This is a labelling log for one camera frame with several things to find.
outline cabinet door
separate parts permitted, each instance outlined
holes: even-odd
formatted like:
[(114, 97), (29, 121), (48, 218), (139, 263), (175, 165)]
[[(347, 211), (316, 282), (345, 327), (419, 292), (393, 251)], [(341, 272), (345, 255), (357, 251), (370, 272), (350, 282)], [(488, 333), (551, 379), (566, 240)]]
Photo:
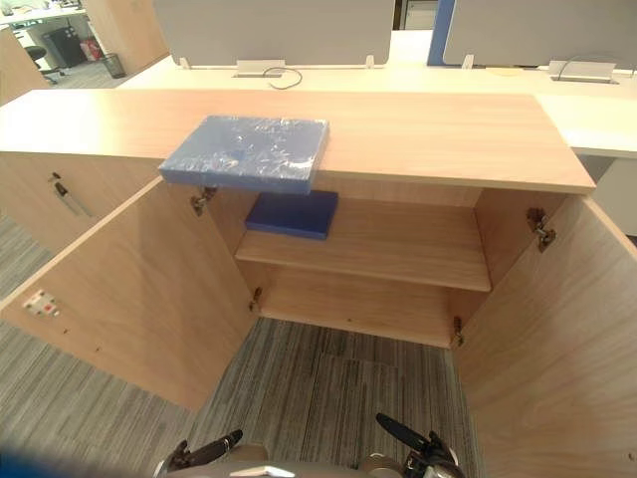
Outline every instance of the cabinet door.
[[(54, 172), (67, 202), (56, 194)], [(0, 152), (0, 209), (57, 253), (155, 176), (150, 160)]]
[(637, 475), (637, 251), (566, 199), (454, 353), (491, 477)]
[[(219, 230), (190, 207), (195, 192), (152, 180), (14, 291), (0, 319), (197, 409), (256, 318)], [(57, 316), (24, 308), (39, 290)]]

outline metal hinge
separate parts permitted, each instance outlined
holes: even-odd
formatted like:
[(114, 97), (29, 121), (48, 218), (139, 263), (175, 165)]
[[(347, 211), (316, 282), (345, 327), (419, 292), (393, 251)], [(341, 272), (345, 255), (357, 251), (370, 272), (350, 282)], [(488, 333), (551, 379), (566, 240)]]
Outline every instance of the metal hinge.
[(250, 304), (248, 305), (248, 309), (250, 309), (250, 312), (255, 312), (257, 307), (259, 307), (259, 299), (261, 299), (262, 294), (263, 289), (261, 287), (255, 289), (255, 293), (252, 296), (252, 301), (250, 301)]
[(197, 216), (201, 216), (201, 214), (203, 214), (203, 208), (206, 207), (206, 204), (208, 204), (210, 199), (215, 197), (216, 193), (216, 187), (204, 187), (203, 191), (201, 191), (201, 195), (190, 197), (190, 205)]
[(465, 336), (462, 335), (462, 318), (454, 317), (454, 337), (458, 340), (458, 347), (465, 342)]
[(551, 242), (557, 237), (554, 229), (546, 229), (548, 216), (541, 208), (531, 208), (527, 211), (527, 223), (531, 232), (537, 236), (537, 249), (544, 252)]

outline cabinet countertop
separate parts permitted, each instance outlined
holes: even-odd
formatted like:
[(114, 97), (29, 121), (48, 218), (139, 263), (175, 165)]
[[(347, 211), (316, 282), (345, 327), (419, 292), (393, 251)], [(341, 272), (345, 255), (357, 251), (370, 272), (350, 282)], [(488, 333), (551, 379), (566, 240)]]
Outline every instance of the cabinet countertop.
[(330, 173), (572, 193), (594, 188), (537, 101), (522, 95), (33, 91), (0, 109), (0, 151), (164, 159), (209, 115), (328, 120), (318, 170)]

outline plastic wrap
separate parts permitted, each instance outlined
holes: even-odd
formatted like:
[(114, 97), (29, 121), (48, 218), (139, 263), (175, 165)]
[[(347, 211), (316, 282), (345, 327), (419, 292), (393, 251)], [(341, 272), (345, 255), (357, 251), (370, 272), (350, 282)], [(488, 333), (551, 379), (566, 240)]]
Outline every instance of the plastic wrap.
[(308, 194), (327, 121), (208, 117), (159, 166), (167, 182)]

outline trash bin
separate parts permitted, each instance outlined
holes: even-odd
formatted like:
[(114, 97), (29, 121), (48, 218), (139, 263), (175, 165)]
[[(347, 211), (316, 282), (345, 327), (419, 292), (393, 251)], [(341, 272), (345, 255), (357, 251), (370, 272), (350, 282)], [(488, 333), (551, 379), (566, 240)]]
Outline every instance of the trash bin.
[(102, 58), (102, 63), (106, 65), (106, 69), (113, 78), (123, 78), (126, 76), (117, 53), (106, 53)]

